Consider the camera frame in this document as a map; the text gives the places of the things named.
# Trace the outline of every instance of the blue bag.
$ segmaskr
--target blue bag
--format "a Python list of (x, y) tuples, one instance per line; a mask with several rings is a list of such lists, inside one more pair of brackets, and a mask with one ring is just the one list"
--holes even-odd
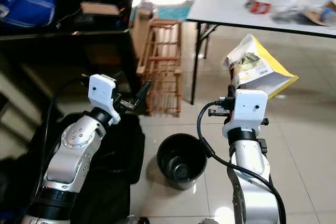
[(0, 25), (10, 28), (47, 26), (55, 13), (55, 0), (0, 0)]

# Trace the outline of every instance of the black bag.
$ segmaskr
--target black bag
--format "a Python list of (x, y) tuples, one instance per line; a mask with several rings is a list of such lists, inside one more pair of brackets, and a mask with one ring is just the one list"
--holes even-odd
[[(62, 131), (83, 114), (70, 114), (50, 129), (45, 164), (51, 158)], [(39, 154), (44, 126), (34, 134), (27, 154), (18, 160), (0, 161), (0, 215), (18, 213), (28, 205), (38, 177)], [(144, 134), (135, 115), (122, 115), (111, 126), (92, 158), (90, 171), (71, 214), (71, 223), (114, 223), (130, 208), (130, 184), (136, 183), (144, 152)]]

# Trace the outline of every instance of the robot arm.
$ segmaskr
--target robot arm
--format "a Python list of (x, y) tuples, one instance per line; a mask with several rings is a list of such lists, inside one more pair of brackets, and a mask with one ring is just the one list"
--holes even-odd
[[(233, 186), (233, 205), (236, 224), (281, 224), (286, 222), (285, 209), (280, 196), (270, 181), (270, 165), (266, 157), (266, 142), (258, 139), (260, 125), (268, 124), (264, 119), (268, 96), (263, 91), (237, 89), (230, 97), (220, 98), (210, 105), (219, 105), (220, 111), (209, 109), (209, 116), (227, 116), (222, 128), (223, 136), (228, 139), (230, 148), (230, 162), (222, 159), (220, 162), (227, 165), (228, 177)], [(205, 147), (210, 156), (216, 160), (208, 143)], [(261, 177), (247, 174), (233, 167), (241, 167)]]
[(98, 150), (107, 128), (120, 121), (116, 109), (119, 112), (135, 110), (150, 87), (150, 82), (147, 82), (132, 104), (113, 93), (115, 83), (114, 79), (103, 74), (90, 77), (88, 97), (93, 109), (63, 131), (42, 187), (22, 223), (70, 223), (71, 209), (84, 184), (91, 158)]

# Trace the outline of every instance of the cable connector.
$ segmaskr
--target cable connector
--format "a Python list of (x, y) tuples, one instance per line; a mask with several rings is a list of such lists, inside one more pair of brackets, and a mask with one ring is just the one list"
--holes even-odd
[(224, 97), (223, 99), (217, 100), (216, 105), (221, 106), (224, 110), (232, 111), (235, 108), (235, 98)]
[(80, 77), (81, 77), (81, 80), (80, 80), (81, 84), (88, 88), (89, 87), (90, 76), (82, 73)]

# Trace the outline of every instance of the food package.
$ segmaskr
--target food package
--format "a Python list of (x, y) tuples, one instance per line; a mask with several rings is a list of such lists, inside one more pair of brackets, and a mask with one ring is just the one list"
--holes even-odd
[(333, 1), (322, 7), (307, 8), (303, 14), (318, 25), (336, 26), (336, 5)]
[(231, 84), (236, 89), (263, 90), (269, 99), (298, 79), (251, 34), (226, 56), (224, 65), (230, 70)]

